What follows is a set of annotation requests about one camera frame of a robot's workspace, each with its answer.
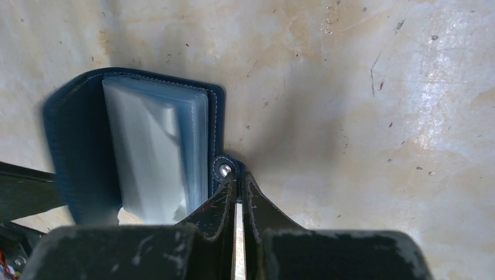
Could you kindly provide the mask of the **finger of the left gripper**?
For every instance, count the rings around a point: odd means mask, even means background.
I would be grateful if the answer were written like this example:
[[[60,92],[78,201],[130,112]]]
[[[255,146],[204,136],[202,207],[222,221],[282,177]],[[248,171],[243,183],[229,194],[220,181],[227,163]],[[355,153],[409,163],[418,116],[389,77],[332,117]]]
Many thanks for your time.
[[[54,174],[1,163],[1,223],[64,205]]]

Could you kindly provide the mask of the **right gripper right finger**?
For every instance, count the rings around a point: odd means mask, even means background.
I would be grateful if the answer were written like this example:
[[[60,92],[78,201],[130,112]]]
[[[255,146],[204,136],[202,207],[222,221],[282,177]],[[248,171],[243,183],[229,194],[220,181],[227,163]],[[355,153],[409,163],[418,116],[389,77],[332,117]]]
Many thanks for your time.
[[[246,278],[259,274],[262,237],[265,230],[303,230],[304,227],[288,217],[261,191],[253,174],[245,172],[242,179],[242,215],[245,243]]]

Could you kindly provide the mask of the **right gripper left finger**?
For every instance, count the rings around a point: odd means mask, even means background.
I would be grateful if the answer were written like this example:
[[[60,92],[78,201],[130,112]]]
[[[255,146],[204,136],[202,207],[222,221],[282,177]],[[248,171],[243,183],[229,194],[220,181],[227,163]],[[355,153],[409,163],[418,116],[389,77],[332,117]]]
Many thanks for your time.
[[[186,244],[184,279],[232,279],[235,263],[237,178],[230,172],[217,192],[178,225],[193,231]]]

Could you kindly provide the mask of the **dark blue card holder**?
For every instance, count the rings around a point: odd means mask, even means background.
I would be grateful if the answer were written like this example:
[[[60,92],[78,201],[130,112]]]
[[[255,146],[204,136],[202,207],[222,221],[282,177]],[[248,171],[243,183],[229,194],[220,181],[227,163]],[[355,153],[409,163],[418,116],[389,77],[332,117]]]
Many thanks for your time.
[[[128,68],[85,72],[42,118],[55,183],[78,225],[116,225],[120,210],[173,224],[238,164],[223,154],[226,94],[215,84]]]

